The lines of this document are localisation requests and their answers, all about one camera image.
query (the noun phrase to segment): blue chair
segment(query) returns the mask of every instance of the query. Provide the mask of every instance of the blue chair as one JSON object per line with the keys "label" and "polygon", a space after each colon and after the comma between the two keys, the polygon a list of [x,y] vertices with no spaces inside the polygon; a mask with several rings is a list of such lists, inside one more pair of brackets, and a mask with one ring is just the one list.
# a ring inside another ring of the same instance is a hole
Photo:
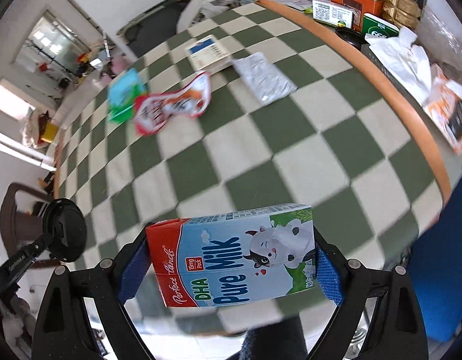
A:
{"label": "blue chair", "polygon": [[450,340],[462,320],[462,179],[438,223],[415,242],[407,269],[427,336]]}

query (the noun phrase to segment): snack bag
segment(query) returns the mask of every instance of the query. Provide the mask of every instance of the snack bag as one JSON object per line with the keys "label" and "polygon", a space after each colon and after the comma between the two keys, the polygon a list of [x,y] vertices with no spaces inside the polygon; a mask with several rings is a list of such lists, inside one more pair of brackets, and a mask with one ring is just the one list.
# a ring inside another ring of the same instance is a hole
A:
{"label": "snack bag", "polygon": [[210,74],[202,72],[182,90],[163,93],[162,96],[161,108],[166,117],[179,114],[201,116],[211,101]]}
{"label": "snack bag", "polygon": [[123,123],[133,116],[135,99],[146,94],[136,69],[130,69],[108,89],[109,119]]}
{"label": "snack bag", "polygon": [[146,228],[168,307],[224,306],[315,286],[311,207],[279,204]]}
{"label": "snack bag", "polygon": [[135,99],[134,122],[141,135],[156,134],[166,124],[167,118],[161,110],[162,100],[158,96],[142,95]]}
{"label": "snack bag", "polygon": [[433,64],[432,88],[423,109],[443,133],[452,149],[462,153],[462,85],[448,80]]}
{"label": "snack bag", "polygon": [[210,101],[211,81],[206,72],[180,91],[139,96],[135,100],[136,130],[142,135],[156,134],[172,115],[203,115]]}

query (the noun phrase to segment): blue gripper pad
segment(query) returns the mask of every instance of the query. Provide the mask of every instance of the blue gripper pad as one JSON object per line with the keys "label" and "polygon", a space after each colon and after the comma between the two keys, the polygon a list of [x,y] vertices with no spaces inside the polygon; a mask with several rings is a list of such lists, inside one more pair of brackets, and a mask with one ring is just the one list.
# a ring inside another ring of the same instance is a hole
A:
{"label": "blue gripper pad", "polygon": [[121,291],[118,293],[118,301],[121,304],[136,296],[150,266],[150,249],[148,240],[144,239],[121,276]]}
{"label": "blue gripper pad", "polygon": [[344,300],[341,292],[341,277],[334,265],[329,261],[326,253],[318,247],[317,279],[326,298],[331,299],[340,306]]}

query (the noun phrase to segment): black pants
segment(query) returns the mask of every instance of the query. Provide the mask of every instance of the black pants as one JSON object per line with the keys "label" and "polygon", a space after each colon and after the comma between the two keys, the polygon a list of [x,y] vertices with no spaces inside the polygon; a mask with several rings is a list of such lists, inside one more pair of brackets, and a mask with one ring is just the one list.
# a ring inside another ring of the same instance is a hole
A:
{"label": "black pants", "polygon": [[304,360],[308,351],[299,316],[248,330],[239,353],[227,360]]}

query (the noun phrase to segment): milk box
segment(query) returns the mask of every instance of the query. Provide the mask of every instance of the milk box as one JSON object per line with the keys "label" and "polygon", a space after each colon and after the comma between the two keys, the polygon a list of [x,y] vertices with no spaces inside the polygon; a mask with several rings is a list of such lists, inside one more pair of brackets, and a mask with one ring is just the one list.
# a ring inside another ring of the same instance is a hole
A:
{"label": "milk box", "polygon": [[146,235],[168,307],[243,304],[316,285],[307,205],[163,221]]}

